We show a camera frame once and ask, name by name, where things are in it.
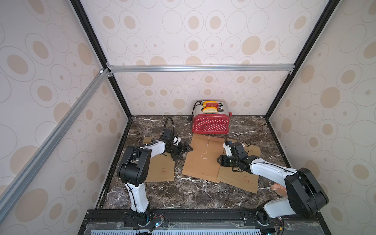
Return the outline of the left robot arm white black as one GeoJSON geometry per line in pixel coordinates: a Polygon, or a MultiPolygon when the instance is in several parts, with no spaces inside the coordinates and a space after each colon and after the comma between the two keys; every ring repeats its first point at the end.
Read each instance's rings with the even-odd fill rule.
{"type": "Polygon", "coordinates": [[[181,141],[171,130],[164,131],[160,138],[152,139],[150,143],[126,148],[118,168],[118,176],[128,190],[131,210],[139,224],[147,224],[151,216],[145,188],[151,159],[167,153],[175,160],[191,151],[193,148],[187,142],[181,141]]]}

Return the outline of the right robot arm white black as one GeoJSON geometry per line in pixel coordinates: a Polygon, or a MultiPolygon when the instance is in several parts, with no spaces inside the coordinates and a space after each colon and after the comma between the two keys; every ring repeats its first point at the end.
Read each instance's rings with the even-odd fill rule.
{"type": "Polygon", "coordinates": [[[223,147],[226,153],[217,158],[220,166],[267,178],[287,190],[286,197],[258,207],[256,217],[260,225],[267,226],[274,218],[285,215],[309,219],[329,203],[327,194],[309,169],[286,168],[255,155],[248,156],[241,142],[226,141],[223,147]]]}

